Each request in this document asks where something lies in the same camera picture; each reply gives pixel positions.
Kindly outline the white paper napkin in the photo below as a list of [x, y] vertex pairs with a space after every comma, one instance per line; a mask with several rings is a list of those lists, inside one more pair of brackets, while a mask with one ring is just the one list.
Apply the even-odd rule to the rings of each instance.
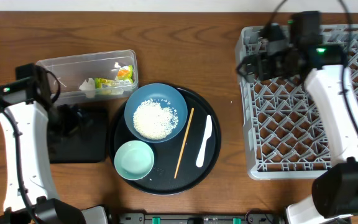
[[95, 91], [96, 84], [93, 78], [86, 79], [80, 86], [79, 90], [81, 91]]

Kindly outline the green yellow snack wrapper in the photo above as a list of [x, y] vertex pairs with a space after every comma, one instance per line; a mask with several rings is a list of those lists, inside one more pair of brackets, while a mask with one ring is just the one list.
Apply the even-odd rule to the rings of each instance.
[[114, 79], [95, 78], [95, 88], [100, 89], [102, 95], [121, 95], [125, 91], [132, 90], [134, 69], [132, 65], [126, 65], [118, 69]]

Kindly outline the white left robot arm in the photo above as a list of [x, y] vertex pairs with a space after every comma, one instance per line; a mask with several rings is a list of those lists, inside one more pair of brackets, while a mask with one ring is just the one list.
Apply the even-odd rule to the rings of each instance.
[[[143, 86], [121, 107], [113, 124], [104, 111], [56, 106], [49, 80], [54, 74], [29, 63], [16, 80], [0, 86], [0, 124], [7, 159], [7, 192], [0, 223], [110, 223], [106, 207], [80, 210], [59, 199], [49, 153], [57, 147], [67, 162], [93, 152], [109, 153], [129, 184], [155, 195], [173, 195], [198, 185], [211, 172], [221, 149], [218, 117], [199, 94], [163, 83]], [[133, 117], [152, 100], [170, 110], [169, 133], [150, 139]]]

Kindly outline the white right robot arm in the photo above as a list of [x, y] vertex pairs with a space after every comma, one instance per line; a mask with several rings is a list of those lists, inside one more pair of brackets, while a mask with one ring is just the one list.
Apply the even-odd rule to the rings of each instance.
[[300, 75], [328, 139], [332, 167], [314, 180], [309, 197], [287, 207], [287, 222], [328, 223], [358, 215], [358, 102], [342, 47], [262, 52], [256, 72], [260, 80]]

